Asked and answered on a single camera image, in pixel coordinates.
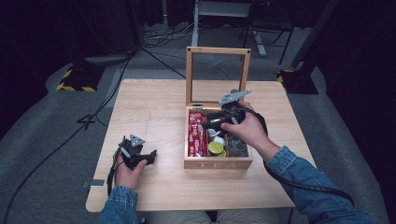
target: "hand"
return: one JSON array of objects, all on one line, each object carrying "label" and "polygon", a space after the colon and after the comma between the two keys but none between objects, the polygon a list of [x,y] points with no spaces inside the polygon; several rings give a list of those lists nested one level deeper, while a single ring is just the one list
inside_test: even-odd
[{"label": "hand", "polygon": [[137,186],[138,178],[145,168],[148,161],[143,160],[137,164],[134,170],[129,169],[125,162],[123,162],[123,157],[121,155],[122,152],[119,153],[117,157],[116,166],[118,167],[116,173],[114,174],[114,182],[116,186],[124,186],[130,189],[135,189]]},{"label": "hand", "polygon": [[[244,108],[254,111],[250,103],[240,102]],[[236,134],[246,144],[256,148],[264,161],[269,161],[279,151],[280,147],[273,143],[265,134],[260,121],[251,113],[246,112],[244,121],[240,124],[222,123],[221,128],[227,132]]]}]

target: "person's right hand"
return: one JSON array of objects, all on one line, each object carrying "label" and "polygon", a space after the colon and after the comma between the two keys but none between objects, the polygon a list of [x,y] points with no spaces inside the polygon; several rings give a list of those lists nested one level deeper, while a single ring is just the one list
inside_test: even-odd
[{"label": "person's right hand", "polygon": [[[244,108],[253,110],[250,103],[240,102]],[[221,128],[227,132],[236,134],[246,144],[256,148],[264,161],[269,161],[280,149],[265,134],[264,128],[253,114],[246,112],[246,117],[240,124],[222,123]]]}]

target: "denim jacket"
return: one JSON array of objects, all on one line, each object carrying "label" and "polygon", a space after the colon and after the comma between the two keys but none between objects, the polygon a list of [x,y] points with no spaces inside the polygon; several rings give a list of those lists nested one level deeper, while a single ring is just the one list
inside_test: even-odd
[{"label": "denim jacket", "polygon": [[[267,162],[267,167],[276,175],[289,181],[311,186],[334,188],[328,177],[307,160],[297,157],[287,147],[282,147]],[[282,185],[294,202],[297,210],[308,216],[310,223],[372,223],[367,213],[353,208],[342,197],[307,189]],[[135,207],[137,193],[133,189],[116,186],[107,199],[99,223],[136,223]]]}]

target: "person's left hand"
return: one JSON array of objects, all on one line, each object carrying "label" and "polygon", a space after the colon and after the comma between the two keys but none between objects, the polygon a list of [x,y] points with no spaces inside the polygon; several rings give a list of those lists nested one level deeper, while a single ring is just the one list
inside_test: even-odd
[{"label": "person's left hand", "polygon": [[137,186],[137,182],[140,174],[145,168],[148,161],[143,160],[137,164],[134,170],[131,170],[126,166],[125,162],[123,162],[123,157],[121,155],[122,152],[119,153],[116,162],[116,173],[114,174],[114,182],[116,186],[124,186],[130,189],[135,189]]}]

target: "red package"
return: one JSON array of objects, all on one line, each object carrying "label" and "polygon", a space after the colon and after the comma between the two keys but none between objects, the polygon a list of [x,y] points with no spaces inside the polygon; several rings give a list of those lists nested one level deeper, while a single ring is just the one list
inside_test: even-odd
[{"label": "red package", "polygon": [[205,116],[201,112],[191,112],[189,117],[189,157],[206,157],[206,132],[201,126]]}]

